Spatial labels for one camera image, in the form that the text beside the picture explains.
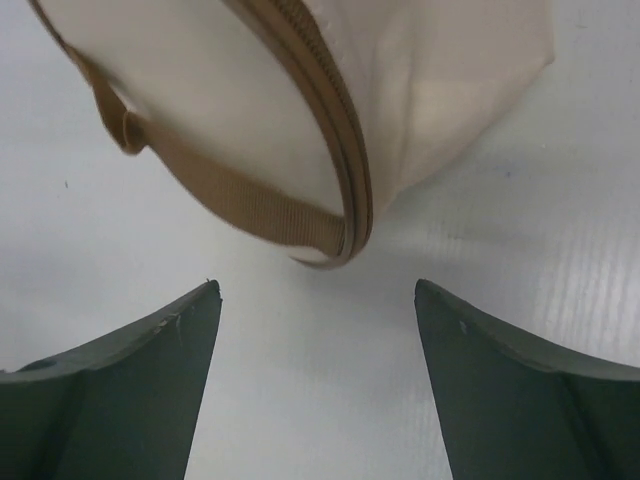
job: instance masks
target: white surface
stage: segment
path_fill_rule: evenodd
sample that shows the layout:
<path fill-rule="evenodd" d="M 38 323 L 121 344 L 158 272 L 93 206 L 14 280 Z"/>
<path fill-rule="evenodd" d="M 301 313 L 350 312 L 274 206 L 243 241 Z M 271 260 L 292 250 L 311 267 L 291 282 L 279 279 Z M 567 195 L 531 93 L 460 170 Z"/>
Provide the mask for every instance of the white surface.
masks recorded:
<path fill-rule="evenodd" d="M 449 479 L 414 319 L 418 277 L 640 366 L 636 0 L 557 0 L 556 63 L 329 273 L 210 218 L 150 155 L 121 156 L 25 3 L 0 3 L 0 365 L 219 279 L 189 479 Z"/>

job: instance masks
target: zipper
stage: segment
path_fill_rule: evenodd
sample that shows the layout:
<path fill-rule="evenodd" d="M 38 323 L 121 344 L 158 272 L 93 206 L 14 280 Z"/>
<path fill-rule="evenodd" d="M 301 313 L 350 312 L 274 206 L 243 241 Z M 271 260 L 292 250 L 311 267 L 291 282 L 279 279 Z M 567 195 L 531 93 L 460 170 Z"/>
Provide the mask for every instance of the zipper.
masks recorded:
<path fill-rule="evenodd" d="M 329 48 L 302 0 L 224 0 L 270 48 L 298 86 L 322 130 L 340 182 L 343 265 L 366 245 L 373 224 L 371 177 L 358 114 Z"/>

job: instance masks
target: cream fabric bag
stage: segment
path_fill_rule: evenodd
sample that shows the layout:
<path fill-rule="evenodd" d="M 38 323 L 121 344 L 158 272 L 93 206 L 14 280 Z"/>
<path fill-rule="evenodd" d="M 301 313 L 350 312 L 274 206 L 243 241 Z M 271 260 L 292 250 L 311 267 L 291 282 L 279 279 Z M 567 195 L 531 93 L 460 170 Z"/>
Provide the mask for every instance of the cream fabric bag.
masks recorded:
<path fill-rule="evenodd" d="M 549 0 L 31 0 L 122 150 L 314 266 L 553 59 Z"/>

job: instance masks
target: beige strap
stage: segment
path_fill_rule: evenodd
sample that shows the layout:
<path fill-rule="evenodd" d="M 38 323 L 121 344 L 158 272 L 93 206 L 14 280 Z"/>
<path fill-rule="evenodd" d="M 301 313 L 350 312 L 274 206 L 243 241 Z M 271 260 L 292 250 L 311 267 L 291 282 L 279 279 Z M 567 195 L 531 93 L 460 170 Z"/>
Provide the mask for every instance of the beige strap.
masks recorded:
<path fill-rule="evenodd" d="M 342 217 L 215 162 L 169 129 L 128 111 L 98 67 L 64 43 L 37 0 L 30 2 L 93 89 L 102 122 L 125 153 L 137 154 L 149 146 L 196 199 L 247 233 L 279 245 L 314 248 L 329 258 L 340 255 L 345 232 Z"/>

